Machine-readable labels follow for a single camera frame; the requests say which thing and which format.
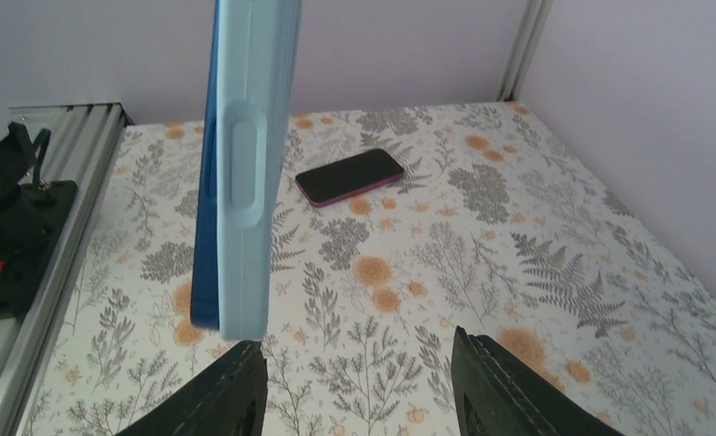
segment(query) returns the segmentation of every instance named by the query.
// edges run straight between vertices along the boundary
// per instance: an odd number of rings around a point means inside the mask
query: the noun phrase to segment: metal frame
[[[517,100],[553,0],[529,0],[495,101]]]
[[[34,305],[23,320],[0,320],[0,435],[22,426],[32,388],[45,370],[48,350],[60,330],[75,287],[92,217],[103,201],[111,162],[123,139],[120,104],[93,104],[14,110],[21,123],[53,131],[45,160],[46,180],[74,180],[79,192],[48,265]]]

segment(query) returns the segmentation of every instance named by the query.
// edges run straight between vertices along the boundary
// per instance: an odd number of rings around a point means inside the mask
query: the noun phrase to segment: floral pattern
[[[233,346],[189,320],[199,123],[127,129],[24,435],[112,435]],[[399,182],[293,182],[379,147]],[[264,434],[457,434],[456,325],[625,434],[716,434],[716,300],[522,104],[301,114],[273,218]]]

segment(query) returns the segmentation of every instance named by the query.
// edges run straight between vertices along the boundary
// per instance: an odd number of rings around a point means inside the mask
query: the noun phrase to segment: smartphone
[[[395,182],[403,167],[379,148],[299,173],[295,180],[314,207],[324,207]]]

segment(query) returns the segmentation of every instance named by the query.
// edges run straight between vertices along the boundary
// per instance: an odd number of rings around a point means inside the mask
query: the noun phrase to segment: white wall
[[[716,0],[554,0],[520,98],[716,294]]]
[[[494,98],[525,0],[303,0],[295,112]],[[214,0],[0,0],[11,105],[200,119]]]

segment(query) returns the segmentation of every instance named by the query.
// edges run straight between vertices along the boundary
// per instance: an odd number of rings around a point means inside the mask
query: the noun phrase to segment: blue object
[[[267,331],[301,12],[301,0],[216,1],[190,317],[227,341]]]

